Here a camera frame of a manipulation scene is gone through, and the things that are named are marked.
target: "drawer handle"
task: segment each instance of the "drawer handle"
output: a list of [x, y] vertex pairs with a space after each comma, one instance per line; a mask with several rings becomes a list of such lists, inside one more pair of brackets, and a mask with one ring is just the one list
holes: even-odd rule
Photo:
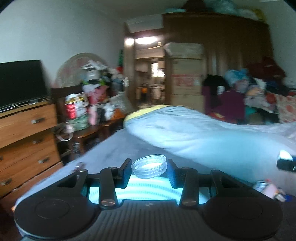
[[1, 183], [1, 186], [6, 186], [6, 185], [10, 184], [11, 182], [12, 182], [12, 179], [9, 178], [8, 180], [2, 182], [2, 183]]
[[49, 156], [46, 157], [46, 158], [44, 158], [44, 159], [42, 159], [42, 160], [39, 160], [38, 163], [39, 163], [39, 164], [42, 164], [42, 163], [44, 163], [44, 162], [47, 162], [48, 160], [49, 160]]
[[44, 121], [44, 120], [45, 120], [45, 118], [44, 118], [44, 117], [41, 117], [41, 118], [36, 119], [36, 120], [31, 120], [31, 123], [32, 123], [32, 124], [36, 124], [36, 123], [42, 122], [42, 121]]
[[41, 138], [41, 139], [39, 139], [39, 140], [35, 140], [35, 141], [33, 141], [33, 144], [38, 144], [38, 143], [40, 143], [40, 142], [42, 142], [43, 141], [43, 138]]

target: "wooden wardrobe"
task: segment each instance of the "wooden wardrobe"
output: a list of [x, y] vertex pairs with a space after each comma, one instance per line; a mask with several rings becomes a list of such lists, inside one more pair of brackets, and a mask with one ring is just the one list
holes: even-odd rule
[[[273, 57], [268, 25], [251, 19], [217, 13], [163, 15], [165, 44], [199, 43], [204, 46], [204, 75], [224, 75]], [[171, 59], [166, 54], [166, 102], [171, 98]]]

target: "screw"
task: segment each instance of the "screw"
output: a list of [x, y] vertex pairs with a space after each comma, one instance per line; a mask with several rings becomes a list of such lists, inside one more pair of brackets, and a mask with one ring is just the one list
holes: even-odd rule
[[101, 201], [101, 204], [105, 207], [112, 207], [115, 205], [115, 201], [113, 199], [108, 198], [108, 199]]
[[192, 207], [196, 205], [196, 201], [193, 199], [185, 199], [184, 201], [182, 201], [182, 204], [187, 207]]
[[152, 205], [153, 205], [152, 202], [148, 202], [148, 203], [145, 204], [146, 207], [150, 207], [150, 206], [152, 206]]

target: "flat-screen television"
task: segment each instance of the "flat-screen television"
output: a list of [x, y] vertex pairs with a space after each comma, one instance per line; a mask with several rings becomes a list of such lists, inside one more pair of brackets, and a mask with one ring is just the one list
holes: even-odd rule
[[47, 96], [40, 60], [0, 64], [0, 112]]

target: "dresser drawer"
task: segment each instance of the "dresser drawer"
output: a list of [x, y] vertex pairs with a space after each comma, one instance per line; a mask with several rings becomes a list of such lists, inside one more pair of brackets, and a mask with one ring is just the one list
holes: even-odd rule
[[11, 208], [15, 205], [15, 202], [18, 198], [20, 198], [22, 195], [24, 195], [27, 191], [30, 190], [31, 187], [33, 187], [36, 183], [40, 182], [46, 177], [49, 177], [51, 174], [56, 172], [58, 169], [63, 167], [62, 162], [58, 162], [54, 166], [50, 167], [46, 171], [40, 173], [39, 175], [33, 177], [32, 179], [28, 180], [26, 183], [21, 185], [19, 188], [13, 190], [10, 194], [5, 196], [0, 200], [0, 205], [3, 207], [3, 209], [9, 214], [12, 215]]
[[53, 104], [0, 119], [0, 148], [56, 125]]
[[50, 145], [55, 145], [53, 133], [45, 130], [1, 148], [0, 171]]
[[56, 146], [51, 145], [0, 172], [0, 196], [20, 186], [43, 170], [59, 162]]

